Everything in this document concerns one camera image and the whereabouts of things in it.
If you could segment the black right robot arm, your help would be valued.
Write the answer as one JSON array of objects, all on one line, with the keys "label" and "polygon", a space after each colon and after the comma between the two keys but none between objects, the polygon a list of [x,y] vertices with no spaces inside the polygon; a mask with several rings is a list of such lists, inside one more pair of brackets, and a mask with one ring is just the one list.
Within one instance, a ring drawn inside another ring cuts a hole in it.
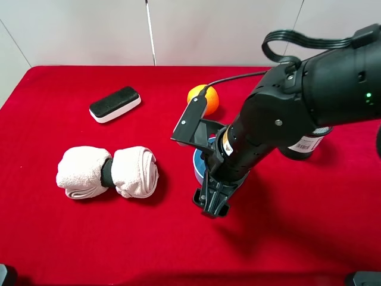
[{"label": "black right robot arm", "polygon": [[211,217],[227,215],[229,198],[274,149],[317,128],[380,118],[379,24],[343,39],[275,30],[261,48],[276,67],[261,73],[234,121],[215,131],[211,154],[202,155],[193,202]]}]

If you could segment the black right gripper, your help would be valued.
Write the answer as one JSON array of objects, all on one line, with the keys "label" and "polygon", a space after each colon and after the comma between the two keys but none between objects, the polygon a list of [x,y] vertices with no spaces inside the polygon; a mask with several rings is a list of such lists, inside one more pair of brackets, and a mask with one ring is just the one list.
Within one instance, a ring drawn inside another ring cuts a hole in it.
[{"label": "black right gripper", "polygon": [[[206,154],[202,152],[204,159],[209,157],[217,158],[220,163],[222,163],[222,156],[217,154],[217,147],[212,145],[212,154]],[[239,153],[245,151],[245,154],[249,155],[251,169],[253,167],[253,146],[246,145],[240,146]],[[205,211],[202,214],[210,219],[216,219],[221,217],[226,217],[230,210],[230,204],[228,200],[235,193],[235,191],[241,187],[245,179],[249,175],[250,171],[246,174],[244,178],[239,181],[232,182],[230,184],[223,183],[212,178],[208,170],[205,170],[204,179],[202,181],[202,187],[197,188],[193,195],[193,202],[202,209],[220,209],[217,213],[207,213]]]}]

